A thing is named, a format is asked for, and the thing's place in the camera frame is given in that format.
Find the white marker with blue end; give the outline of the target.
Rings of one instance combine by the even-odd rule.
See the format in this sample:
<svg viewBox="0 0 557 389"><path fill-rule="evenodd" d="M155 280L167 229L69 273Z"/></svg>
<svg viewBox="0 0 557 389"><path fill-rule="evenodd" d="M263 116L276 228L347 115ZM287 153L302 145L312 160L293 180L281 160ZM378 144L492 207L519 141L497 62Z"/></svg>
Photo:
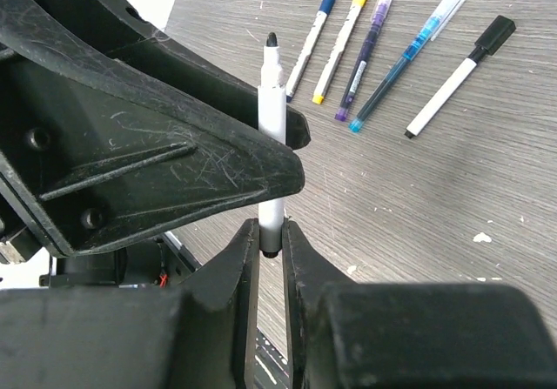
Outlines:
<svg viewBox="0 0 557 389"><path fill-rule="evenodd" d="M319 39L319 35L323 30L325 21L331 13L332 7L336 0L322 0L319 9L315 15L312 27L305 38L301 52L294 64L291 74L286 83L286 102L289 104L299 86L299 82L304 74L305 68L309 62L310 56Z"/></svg>

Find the purple pen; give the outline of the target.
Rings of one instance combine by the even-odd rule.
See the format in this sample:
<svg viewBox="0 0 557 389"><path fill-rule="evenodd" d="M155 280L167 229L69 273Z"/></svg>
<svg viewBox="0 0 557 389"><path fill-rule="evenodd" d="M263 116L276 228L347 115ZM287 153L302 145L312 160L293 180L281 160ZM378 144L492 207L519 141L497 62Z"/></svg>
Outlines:
<svg viewBox="0 0 557 389"><path fill-rule="evenodd" d="M370 57L377 43L379 33L386 20L392 1L393 0L377 0L375 4L371 16L370 29L366 34L364 43L362 43L358 59L353 67L352 74L348 79L339 109L335 114L336 120L344 122L348 117L352 102L356 96L361 79L364 76L366 66L370 62Z"/></svg>

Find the teal pen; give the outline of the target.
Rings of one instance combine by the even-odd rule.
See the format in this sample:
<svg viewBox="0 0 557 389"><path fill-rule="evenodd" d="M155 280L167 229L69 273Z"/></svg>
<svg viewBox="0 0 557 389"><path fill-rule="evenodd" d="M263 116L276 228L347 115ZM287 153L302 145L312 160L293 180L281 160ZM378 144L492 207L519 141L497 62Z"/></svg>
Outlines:
<svg viewBox="0 0 557 389"><path fill-rule="evenodd" d="M466 0L442 0L438 4L432 15L426 20L420 32L407 46L400 58L395 62L373 94L360 109L357 116L349 124L351 132L360 132L365 121L390 89L396 84L408 65L418 56L428 41L433 41L441 33L465 1Z"/></svg>

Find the white marker with yellow end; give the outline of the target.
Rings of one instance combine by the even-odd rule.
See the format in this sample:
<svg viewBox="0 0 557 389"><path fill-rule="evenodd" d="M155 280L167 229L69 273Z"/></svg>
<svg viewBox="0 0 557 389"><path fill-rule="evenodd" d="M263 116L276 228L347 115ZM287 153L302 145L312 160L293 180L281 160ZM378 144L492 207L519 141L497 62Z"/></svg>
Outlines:
<svg viewBox="0 0 557 389"><path fill-rule="evenodd" d="M346 19L336 37L331 54L313 91L312 101L315 104L322 104L332 82L335 71L339 65L339 61L345 51L348 39L365 4L366 0L352 0Z"/></svg>

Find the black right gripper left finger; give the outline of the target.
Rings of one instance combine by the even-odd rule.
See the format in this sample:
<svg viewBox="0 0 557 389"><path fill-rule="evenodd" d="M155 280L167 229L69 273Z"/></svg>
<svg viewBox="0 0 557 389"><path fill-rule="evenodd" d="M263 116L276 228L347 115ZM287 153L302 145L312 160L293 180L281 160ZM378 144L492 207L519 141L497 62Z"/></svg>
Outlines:
<svg viewBox="0 0 557 389"><path fill-rule="evenodd" d="M181 284L6 290L4 388L250 388L258 223Z"/></svg>

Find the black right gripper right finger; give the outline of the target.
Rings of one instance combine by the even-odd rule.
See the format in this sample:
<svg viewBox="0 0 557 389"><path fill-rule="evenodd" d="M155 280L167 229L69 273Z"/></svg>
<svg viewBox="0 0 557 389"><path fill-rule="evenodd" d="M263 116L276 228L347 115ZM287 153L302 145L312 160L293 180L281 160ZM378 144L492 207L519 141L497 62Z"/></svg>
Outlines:
<svg viewBox="0 0 557 389"><path fill-rule="evenodd" d="M282 230L294 388L553 388L556 348L510 285L364 284Z"/></svg>

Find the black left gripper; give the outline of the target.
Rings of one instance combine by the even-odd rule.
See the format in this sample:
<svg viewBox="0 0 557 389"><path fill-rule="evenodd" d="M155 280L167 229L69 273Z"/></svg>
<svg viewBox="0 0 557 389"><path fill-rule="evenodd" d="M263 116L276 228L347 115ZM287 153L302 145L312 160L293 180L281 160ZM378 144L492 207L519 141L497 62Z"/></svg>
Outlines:
<svg viewBox="0 0 557 389"><path fill-rule="evenodd" d="M305 184L297 150L201 150L104 92L86 10L1 0L3 289L177 285L200 263L168 230Z"/></svg>

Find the white pen with black end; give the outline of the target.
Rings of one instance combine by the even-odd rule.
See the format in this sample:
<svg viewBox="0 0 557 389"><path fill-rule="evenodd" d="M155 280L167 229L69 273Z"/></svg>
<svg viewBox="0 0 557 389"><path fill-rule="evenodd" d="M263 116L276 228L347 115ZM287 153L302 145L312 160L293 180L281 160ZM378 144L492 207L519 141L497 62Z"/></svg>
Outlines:
<svg viewBox="0 0 557 389"><path fill-rule="evenodd" d="M286 89L283 85L283 67L275 32L265 41L263 64L258 86L258 130L285 144ZM258 205L259 247L266 258L275 258L282 249L282 225L285 201L276 198Z"/></svg>

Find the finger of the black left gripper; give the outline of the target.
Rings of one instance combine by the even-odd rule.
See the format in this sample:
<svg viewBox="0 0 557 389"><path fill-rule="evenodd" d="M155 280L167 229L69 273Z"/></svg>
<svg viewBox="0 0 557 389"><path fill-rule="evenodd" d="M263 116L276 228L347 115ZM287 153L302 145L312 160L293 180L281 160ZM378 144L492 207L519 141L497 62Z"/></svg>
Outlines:
<svg viewBox="0 0 557 389"><path fill-rule="evenodd" d="M188 50L128 12L125 0L84 0L93 79L104 92L149 107L181 124L201 150L299 150L311 141L305 117L288 109L285 144L258 130L255 87Z"/></svg>

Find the short white pen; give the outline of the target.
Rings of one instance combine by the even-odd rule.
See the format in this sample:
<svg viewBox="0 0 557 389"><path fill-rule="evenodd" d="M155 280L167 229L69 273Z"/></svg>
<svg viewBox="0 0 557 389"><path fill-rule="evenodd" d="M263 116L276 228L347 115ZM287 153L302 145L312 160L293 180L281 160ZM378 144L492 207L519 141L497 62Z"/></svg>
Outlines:
<svg viewBox="0 0 557 389"><path fill-rule="evenodd" d="M474 42L471 53L460 63L406 127L405 136L410 139L417 137L478 64L485 57L492 56L515 30L516 25L512 19L498 15Z"/></svg>

